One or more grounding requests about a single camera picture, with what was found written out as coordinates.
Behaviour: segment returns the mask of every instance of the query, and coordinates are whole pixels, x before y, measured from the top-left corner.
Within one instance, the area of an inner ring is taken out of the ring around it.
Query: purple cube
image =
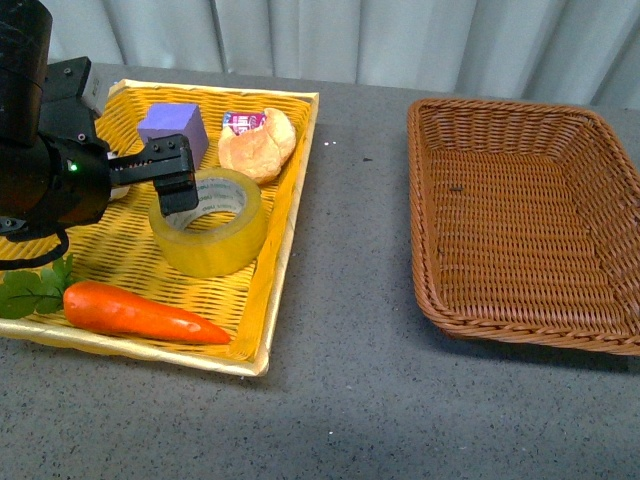
[[[153,138],[181,133],[189,139],[193,165],[200,167],[209,139],[204,129],[200,107],[194,103],[154,103],[147,116],[138,124],[138,134],[143,143]]]

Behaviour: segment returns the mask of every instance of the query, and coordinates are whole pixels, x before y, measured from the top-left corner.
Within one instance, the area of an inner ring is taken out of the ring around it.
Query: bread roll
[[[222,129],[218,141],[220,166],[244,173],[256,183],[270,182],[296,146],[296,131],[287,116],[276,108],[265,108],[264,124],[236,135]]]

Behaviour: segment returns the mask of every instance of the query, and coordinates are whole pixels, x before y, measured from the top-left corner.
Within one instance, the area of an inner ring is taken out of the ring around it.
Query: brown wicker basket
[[[640,179],[601,117],[426,99],[408,135],[427,317],[453,337],[640,355]]]

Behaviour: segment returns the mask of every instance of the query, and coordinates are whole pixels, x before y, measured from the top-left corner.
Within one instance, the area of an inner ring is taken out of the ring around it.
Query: woven texture
[[[151,350],[146,349],[144,355],[136,354],[135,349],[123,352],[119,348],[112,348],[111,344],[98,348],[78,345],[73,338],[41,343],[145,359],[154,359],[153,354],[149,355],[148,352],[155,349],[158,352],[200,356],[227,363],[251,363],[254,360],[259,345],[264,341],[267,310],[271,308],[277,312],[277,305],[270,305],[274,301],[274,280],[277,275],[284,275],[286,268],[286,261],[283,262],[279,255],[285,254],[288,258],[288,250],[281,251],[281,246],[283,238],[287,234],[292,235],[290,213],[302,188],[300,179],[304,179],[304,174],[301,176],[300,173],[306,169],[311,142],[309,132],[313,131],[309,130],[309,125],[315,122],[315,118],[312,119],[312,97],[305,98],[301,94],[300,98],[296,98],[293,94],[282,93],[139,82],[135,88],[127,88],[125,82],[124,87],[116,87],[115,94],[112,92],[105,114],[96,123],[98,135],[109,143],[111,149],[120,155],[127,155],[143,148],[136,127],[152,104],[197,103],[209,137],[209,148],[201,168],[208,168],[219,166],[217,143],[224,112],[262,111],[266,107],[285,112],[296,129],[298,145],[278,179],[262,188],[263,204],[269,216],[267,240],[257,260],[244,269],[225,277],[196,279],[182,275],[171,267],[155,244],[149,226],[149,205],[155,197],[151,184],[132,187],[123,200],[110,204],[98,224],[69,231],[75,275],[120,286],[146,298],[198,313],[224,328],[232,337],[231,343],[188,345],[119,337],[129,344],[151,347]],[[206,220],[196,222],[193,228],[212,228],[230,220],[230,215],[209,215]],[[52,245],[52,239],[18,245],[0,241],[0,257],[35,256]],[[28,320],[78,330],[66,321],[62,313],[32,315]],[[214,363],[211,368],[216,369],[216,366]]]
[[[421,100],[408,134],[427,317],[453,337],[640,354],[640,182],[601,117]]]

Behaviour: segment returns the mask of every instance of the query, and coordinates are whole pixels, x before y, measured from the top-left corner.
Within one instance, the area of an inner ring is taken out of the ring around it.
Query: gray table
[[[1,479],[640,476],[635,359],[454,341],[418,309],[406,111],[435,94],[96,68],[320,92],[271,369],[241,379],[0,340]],[[640,113],[597,110],[637,162]]]

